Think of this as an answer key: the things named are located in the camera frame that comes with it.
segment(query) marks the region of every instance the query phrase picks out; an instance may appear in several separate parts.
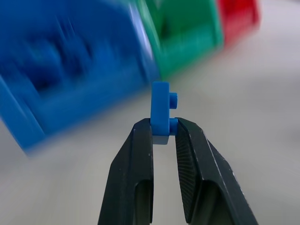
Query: white table surface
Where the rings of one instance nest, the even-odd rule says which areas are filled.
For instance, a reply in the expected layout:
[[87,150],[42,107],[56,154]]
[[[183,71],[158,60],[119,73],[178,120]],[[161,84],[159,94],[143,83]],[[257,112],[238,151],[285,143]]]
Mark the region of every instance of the white table surface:
[[[196,122],[231,164],[261,225],[300,224],[300,3],[262,2],[261,30],[171,82],[172,116]],[[0,124],[0,224],[96,225],[110,163],[150,94],[26,157]],[[154,225],[185,224],[174,138],[154,147]]]

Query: blue lego plate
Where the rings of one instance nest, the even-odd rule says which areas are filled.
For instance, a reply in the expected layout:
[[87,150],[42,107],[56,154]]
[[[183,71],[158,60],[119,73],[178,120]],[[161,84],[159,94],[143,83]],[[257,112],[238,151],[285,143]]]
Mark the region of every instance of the blue lego plate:
[[177,109],[177,93],[170,92],[168,82],[153,82],[150,124],[154,144],[168,144],[169,136],[177,134],[177,118],[170,118],[170,110]]
[[0,2],[0,114],[25,151],[159,79],[138,15],[104,0]]

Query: textured grip surface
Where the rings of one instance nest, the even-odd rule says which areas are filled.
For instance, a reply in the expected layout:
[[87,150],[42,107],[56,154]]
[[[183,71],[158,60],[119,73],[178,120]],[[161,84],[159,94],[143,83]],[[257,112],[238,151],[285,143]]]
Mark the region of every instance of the textured grip surface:
[[181,197],[186,222],[191,223],[200,185],[197,165],[191,151],[189,137],[182,126],[178,126],[176,154]]

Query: lego brick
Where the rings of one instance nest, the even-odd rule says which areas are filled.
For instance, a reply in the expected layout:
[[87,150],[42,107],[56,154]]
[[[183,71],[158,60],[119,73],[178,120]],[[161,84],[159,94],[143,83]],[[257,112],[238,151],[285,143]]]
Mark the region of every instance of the lego brick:
[[162,79],[223,46],[215,1],[136,0]]
[[162,136],[160,144],[167,144],[168,137],[177,133],[178,120],[170,118],[170,109],[177,108],[177,101],[177,93],[170,93],[168,82],[153,82],[150,123],[152,134]]
[[257,0],[217,0],[225,45],[230,45],[260,24]]
[[132,12],[105,0],[0,2],[0,115],[26,152],[159,79]]

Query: lego stud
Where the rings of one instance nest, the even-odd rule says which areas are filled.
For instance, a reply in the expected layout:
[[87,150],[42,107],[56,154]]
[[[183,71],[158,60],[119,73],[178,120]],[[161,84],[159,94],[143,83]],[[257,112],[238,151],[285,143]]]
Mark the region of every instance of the lego stud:
[[168,82],[154,82],[152,84],[151,118],[150,124],[154,136],[166,137],[177,134],[178,120],[170,118],[170,109],[176,109],[177,93],[170,93]]
[[177,109],[177,93],[170,93],[170,109]]

